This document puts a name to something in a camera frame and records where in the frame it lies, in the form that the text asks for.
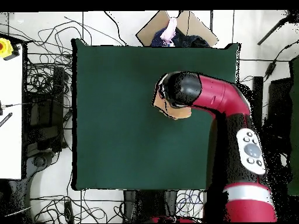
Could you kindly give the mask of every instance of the black device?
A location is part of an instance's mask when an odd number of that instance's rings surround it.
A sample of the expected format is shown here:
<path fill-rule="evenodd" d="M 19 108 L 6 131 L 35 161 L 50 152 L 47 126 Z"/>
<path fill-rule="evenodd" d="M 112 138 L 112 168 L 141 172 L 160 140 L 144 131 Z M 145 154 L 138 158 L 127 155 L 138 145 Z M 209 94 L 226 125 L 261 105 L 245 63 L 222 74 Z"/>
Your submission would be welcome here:
<path fill-rule="evenodd" d="M 67 224 L 74 224 L 74 213 L 72 211 L 72 202 L 66 201 L 64 203 L 64 215 L 67 219 Z"/>
<path fill-rule="evenodd" d="M 267 133 L 277 138 L 279 151 L 288 155 L 291 149 L 290 130 L 293 104 L 290 90 L 292 86 L 291 78 L 271 81 L 267 118 Z"/>
<path fill-rule="evenodd" d="M 27 141 L 29 145 L 36 143 L 37 150 L 51 148 L 54 153 L 62 151 L 64 78 L 64 69 L 55 67 L 51 93 L 26 93 L 26 102 L 32 102 L 25 105 L 29 112 Z"/>
<path fill-rule="evenodd" d="M 255 76 L 253 78 L 253 106 L 252 119 L 255 123 L 256 130 L 260 133 L 262 131 L 262 105 L 263 105 L 263 80 L 262 76 Z"/>

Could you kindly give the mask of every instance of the black joint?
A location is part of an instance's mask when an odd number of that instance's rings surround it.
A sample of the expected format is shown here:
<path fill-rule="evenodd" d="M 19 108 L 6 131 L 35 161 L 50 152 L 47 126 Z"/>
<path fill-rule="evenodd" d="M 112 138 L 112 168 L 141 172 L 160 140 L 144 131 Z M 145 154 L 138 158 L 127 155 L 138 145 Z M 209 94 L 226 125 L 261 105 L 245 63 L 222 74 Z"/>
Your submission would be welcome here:
<path fill-rule="evenodd" d="M 173 107 L 192 106 L 201 93 L 199 74 L 193 72 L 170 73 L 163 84 L 165 98 Z"/>

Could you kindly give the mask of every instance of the pink object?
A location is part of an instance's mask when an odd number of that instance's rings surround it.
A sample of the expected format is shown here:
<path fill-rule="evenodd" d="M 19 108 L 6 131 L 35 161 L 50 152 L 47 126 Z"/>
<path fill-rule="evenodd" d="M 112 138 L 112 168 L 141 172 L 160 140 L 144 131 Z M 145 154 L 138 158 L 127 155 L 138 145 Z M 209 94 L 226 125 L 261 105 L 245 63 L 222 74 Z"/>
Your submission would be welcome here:
<path fill-rule="evenodd" d="M 163 40 L 167 44 L 173 45 L 172 38 L 175 36 L 176 25 L 177 25 L 176 18 L 171 18 L 169 20 L 167 28 L 160 36 L 161 40 Z"/>

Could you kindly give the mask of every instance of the black stand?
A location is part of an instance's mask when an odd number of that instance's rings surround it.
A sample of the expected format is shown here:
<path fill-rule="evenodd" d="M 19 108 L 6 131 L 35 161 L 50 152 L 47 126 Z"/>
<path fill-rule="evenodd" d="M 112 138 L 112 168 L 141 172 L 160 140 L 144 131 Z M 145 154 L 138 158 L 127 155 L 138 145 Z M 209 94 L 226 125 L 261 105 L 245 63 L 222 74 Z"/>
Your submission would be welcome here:
<path fill-rule="evenodd" d="M 258 42 L 258 45 L 260 46 L 276 29 L 278 29 L 280 26 L 289 23 L 298 23 L 299 22 L 299 14 L 297 10 L 288 10 L 288 14 L 285 18 L 277 22 L 277 24 Z"/>

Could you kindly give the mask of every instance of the green board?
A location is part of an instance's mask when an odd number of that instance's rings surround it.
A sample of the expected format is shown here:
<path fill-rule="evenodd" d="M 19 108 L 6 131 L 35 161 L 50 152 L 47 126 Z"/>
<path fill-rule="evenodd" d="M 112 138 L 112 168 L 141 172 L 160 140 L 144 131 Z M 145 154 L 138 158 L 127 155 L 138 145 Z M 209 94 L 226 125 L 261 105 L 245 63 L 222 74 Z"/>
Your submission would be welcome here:
<path fill-rule="evenodd" d="M 294 81 L 294 85 L 290 92 L 293 102 L 290 132 L 292 147 L 290 166 L 293 174 L 293 180 L 288 185 L 288 194 L 299 195 L 299 57 L 290 62 L 290 73 Z"/>
<path fill-rule="evenodd" d="M 187 119 L 165 117 L 151 106 L 155 84 L 172 71 L 235 83 L 239 44 L 226 49 L 72 44 L 77 54 L 75 188 L 205 189 L 212 118 L 199 110 Z"/>

